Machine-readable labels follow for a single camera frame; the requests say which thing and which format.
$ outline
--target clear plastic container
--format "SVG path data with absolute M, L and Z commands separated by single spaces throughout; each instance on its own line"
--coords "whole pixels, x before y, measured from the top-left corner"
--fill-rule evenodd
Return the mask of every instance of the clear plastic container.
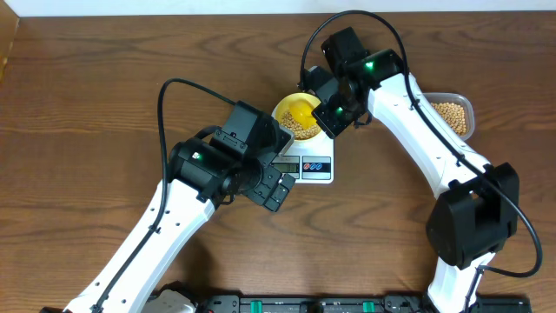
M 445 92 L 425 92 L 423 96 L 425 96 L 430 103 L 455 103 L 463 107 L 467 133 L 460 136 L 460 138 L 464 141 L 469 139 L 475 131 L 475 116 L 473 115 L 473 107 L 467 98 L 462 95 Z

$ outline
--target kitchen scale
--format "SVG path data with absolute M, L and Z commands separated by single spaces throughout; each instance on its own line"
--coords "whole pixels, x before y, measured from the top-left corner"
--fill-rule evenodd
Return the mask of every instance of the kitchen scale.
M 281 122 L 281 115 L 293 102 L 305 101 L 313 108 L 321 101 L 306 93 L 295 93 L 282 99 L 272 111 L 272 117 Z M 334 140 L 321 130 L 306 140 L 295 140 L 288 151 L 272 162 L 282 173 L 295 178 L 296 183 L 332 183 L 334 180 Z

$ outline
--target yellow scoop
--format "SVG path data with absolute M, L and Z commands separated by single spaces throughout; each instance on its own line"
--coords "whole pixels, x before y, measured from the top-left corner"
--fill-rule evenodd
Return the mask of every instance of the yellow scoop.
M 292 117 L 305 130 L 316 125 L 316 120 L 311 116 L 311 111 L 313 111 L 313 107 L 304 100 L 297 100 L 289 105 L 289 112 L 292 114 Z

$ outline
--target white wall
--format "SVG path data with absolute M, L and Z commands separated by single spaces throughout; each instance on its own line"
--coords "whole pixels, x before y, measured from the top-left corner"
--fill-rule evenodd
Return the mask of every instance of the white wall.
M 556 0 L 5 0 L 20 17 L 556 10 Z

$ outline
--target wooden tabletop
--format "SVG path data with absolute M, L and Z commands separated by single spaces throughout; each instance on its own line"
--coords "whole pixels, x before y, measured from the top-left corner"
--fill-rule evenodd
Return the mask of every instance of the wooden tabletop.
M 539 232 L 544 266 L 529 279 L 487 273 L 480 292 L 527 295 L 553 311 L 556 292 L 556 13 L 384 14 L 400 31 L 424 91 L 473 104 L 468 143 L 520 175 L 520 205 Z M 161 179 L 156 98 L 186 77 L 271 112 L 296 92 L 309 16 L 24 18 L 0 85 L 1 311 L 64 307 L 100 272 L 146 209 Z M 319 46 L 353 26 L 371 50 L 387 30 L 345 17 Z M 231 108 L 199 90 L 169 88 L 169 146 Z M 433 194 L 378 121 L 335 142 L 335 180 L 296 185 L 272 214 L 248 199 L 220 208 L 186 244 L 161 284 L 197 293 L 374 295 L 423 291 L 436 255 L 425 222 Z M 528 270 L 520 223 L 493 264 Z

